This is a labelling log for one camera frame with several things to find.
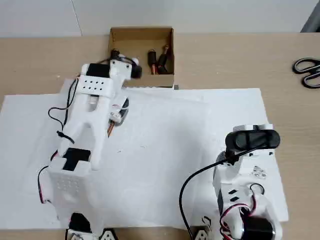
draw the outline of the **wooden table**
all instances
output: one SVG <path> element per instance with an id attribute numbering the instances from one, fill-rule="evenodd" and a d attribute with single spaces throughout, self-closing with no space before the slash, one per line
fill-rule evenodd
<path id="1" fill-rule="evenodd" d="M 175 81 L 181 89 L 260 88 L 269 121 L 282 137 L 277 162 L 289 209 L 285 240 L 315 239 L 320 224 L 320 89 L 291 72 L 320 58 L 319 33 L 177 34 Z M 107 55 L 108 37 L 0 39 L 0 101 L 5 94 L 56 93 L 83 63 Z M 188 239 L 170 227 L 121 228 L 120 240 Z M 62 240 L 62 230 L 0 231 L 1 240 Z"/>

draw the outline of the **cardboard box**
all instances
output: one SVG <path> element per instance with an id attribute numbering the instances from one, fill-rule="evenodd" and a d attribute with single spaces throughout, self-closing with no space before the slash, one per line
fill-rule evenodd
<path id="1" fill-rule="evenodd" d="M 169 74 L 152 75 L 148 65 L 148 51 L 154 49 L 157 59 L 169 45 L 166 69 Z M 112 27 L 108 51 L 118 49 L 128 58 L 137 58 L 142 77 L 125 82 L 127 87 L 170 87 L 174 85 L 174 30 L 172 27 Z"/>

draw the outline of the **red wire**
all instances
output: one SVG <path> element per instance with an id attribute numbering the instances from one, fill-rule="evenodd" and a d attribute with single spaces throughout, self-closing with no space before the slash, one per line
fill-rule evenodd
<path id="1" fill-rule="evenodd" d="M 230 231 L 229 227 L 226 227 L 226 226 L 224 225 L 224 223 L 222 222 L 222 219 L 223 219 L 233 208 L 235 208 L 235 207 L 240 207 L 240 206 L 242 206 L 242 207 L 244 207 L 244 208 L 250 209 L 247 204 L 237 203 L 237 204 L 234 204 L 234 205 L 230 206 L 229 208 L 227 208 L 227 209 L 222 213 L 222 215 L 221 215 L 221 217 L 220 217 L 220 226 L 221 226 L 221 228 L 222 228 L 223 230 L 225 230 L 225 231 Z"/>
<path id="2" fill-rule="evenodd" d="M 256 201 L 256 198 L 255 198 L 255 195 L 254 195 L 254 194 L 252 194 L 252 203 L 253 203 L 253 206 L 252 206 L 252 209 L 251 209 L 250 212 L 249 212 L 249 216 L 252 216 L 252 215 L 255 213 L 256 208 L 257 208 L 257 201 Z M 227 209 L 222 213 L 222 215 L 221 215 L 221 217 L 220 217 L 220 221 L 219 221 L 219 222 L 220 222 L 220 226 L 221 226 L 221 228 L 220 228 L 220 234 L 221 234 L 226 240 L 232 240 L 232 239 L 223 232 L 223 231 L 230 232 L 230 229 L 229 229 L 228 225 L 227 225 L 225 222 L 223 222 L 222 220 L 223 220 L 223 218 L 224 218 L 232 209 L 234 209 L 235 207 L 240 207 L 240 206 L 242 206 L 242 207 L 244 207 L 244 208 L 250 209 L 249 206 L 248 206 L 247 204 L 245 204 L 245 203 L 237 203 L 237 204 L 234 204 L 234 205 L 230 206 L 229 208 L 227 208 Z"/>
<path id="3" fill-rule="evenodd" d="M 222 235 L 222 237 L 223 237 L 225 240 L 232 240 L 228 235 L 226 235 L 226 234 L 223 232 L 222 227 L 220 227 L 220 234 Z"/>

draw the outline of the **scissors handle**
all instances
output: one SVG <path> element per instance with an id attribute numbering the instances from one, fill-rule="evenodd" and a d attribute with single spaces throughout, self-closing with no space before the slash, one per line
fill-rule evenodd
<path id="1" fill-rule="evenodd" d="M 298 65 L 301 63 L 312 63 L 313 65 L 305 68 L 299 68 Z M 319 69 L 320 69 L 320 60 L 312 57 L 301 58 L 292 65 L 292 71 L 295 74 L 312 73 L 312 72 L 316 72 Z"/>
<path id="2" fill-rule="evenodd" d="M 320 77 L 320 70 L 316 71 L 314 74 L 305 76 L 304 78 L 302 78 L 302 85 L 305 86 L 308 89 L 320 89 L 320 83 L 319 84 L 310 84 L 308 83 L 309 80 L 311 79 L 315 79 L 317 77 Z"/>

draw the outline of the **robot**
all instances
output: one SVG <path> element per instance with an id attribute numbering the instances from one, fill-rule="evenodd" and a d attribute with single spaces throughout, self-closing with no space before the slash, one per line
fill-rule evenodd
<path id="1" fill-rule="evenodd" d="M 90 176 L 100 169 L 110 129 L 114 124 L 121 124 L 128 112 L 129 100 L 120 94 L 124 81 L 141 75 L 137 59 L 119 54 L 108 59 L 108 64 L 82 66 L 71 100 L 70 117 L 58 132 L 61 142 L 48 166 L 52 190 L 46 199 L 55 207 L 63 228 L 73 226 L 74 230 L 88 232 L 91 239 L 92 235 L 103 234 L 106 239 L 112 239 L 109 238 L 112 233 L 104 230 L 104 214 L 100 210 L 103 199 L 94 190 Z M 94 137 L 92 150 L 74 148 L 86 126 L 91 128 Z"/>
<path id="2" fill-rule="evenodd" d="M 213 172 L 222 239 L 282 239 L 282 227 L 269 200 L 274 187 L 269 179 L 273 173 L 266 171 L 268 166 L 276 164 L 275 149 L 279 144 L 280 136 L 272 124 L 237 126 L 226 136 L 226 150 L 216 162 L 230 160 L 217 165 Z M 234 157 L 246 151 L 248 153 Z M 219 238 L 212 232 L 200 230 L 195 239 Z"/>

